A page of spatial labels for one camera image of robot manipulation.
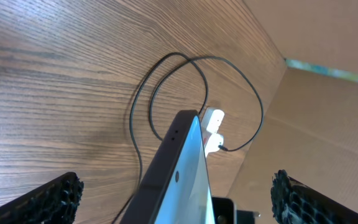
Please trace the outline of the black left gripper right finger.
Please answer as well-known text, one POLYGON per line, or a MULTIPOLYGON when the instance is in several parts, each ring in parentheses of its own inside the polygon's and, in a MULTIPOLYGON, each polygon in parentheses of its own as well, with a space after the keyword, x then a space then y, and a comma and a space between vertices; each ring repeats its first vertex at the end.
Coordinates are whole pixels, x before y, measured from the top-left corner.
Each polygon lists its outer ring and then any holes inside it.
POLYGON ((274 174, 270 190, 273 217, 279 224, 358 224, 358 213, 290 177, 274 174))

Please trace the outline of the Samsung Galaxy smartphone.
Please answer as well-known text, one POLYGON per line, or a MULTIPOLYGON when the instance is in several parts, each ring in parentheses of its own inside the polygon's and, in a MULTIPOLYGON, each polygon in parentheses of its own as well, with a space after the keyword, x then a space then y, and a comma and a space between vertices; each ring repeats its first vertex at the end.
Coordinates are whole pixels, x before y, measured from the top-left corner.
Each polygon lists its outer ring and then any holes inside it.
POLYGON ((197 111, 177 113, 121 221, 214 223, 197 111))

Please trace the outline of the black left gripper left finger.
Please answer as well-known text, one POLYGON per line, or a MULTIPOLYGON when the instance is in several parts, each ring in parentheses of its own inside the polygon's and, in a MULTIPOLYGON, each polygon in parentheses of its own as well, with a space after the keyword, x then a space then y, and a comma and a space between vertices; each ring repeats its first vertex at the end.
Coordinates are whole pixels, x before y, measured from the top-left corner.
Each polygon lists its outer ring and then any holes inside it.
POLYGON ((0 207, 0 224, 72 224, 84 183, 74 172, 56 179, 0 207))

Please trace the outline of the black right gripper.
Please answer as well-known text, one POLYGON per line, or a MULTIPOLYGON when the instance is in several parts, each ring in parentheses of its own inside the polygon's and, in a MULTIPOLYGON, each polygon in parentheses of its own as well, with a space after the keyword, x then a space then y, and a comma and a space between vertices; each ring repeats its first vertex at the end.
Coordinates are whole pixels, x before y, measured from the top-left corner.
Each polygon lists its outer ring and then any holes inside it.
POLYGON ((212 197, 214 221, 217 224, 255 224, 259 212, 238 210, 229 198, 212 197))

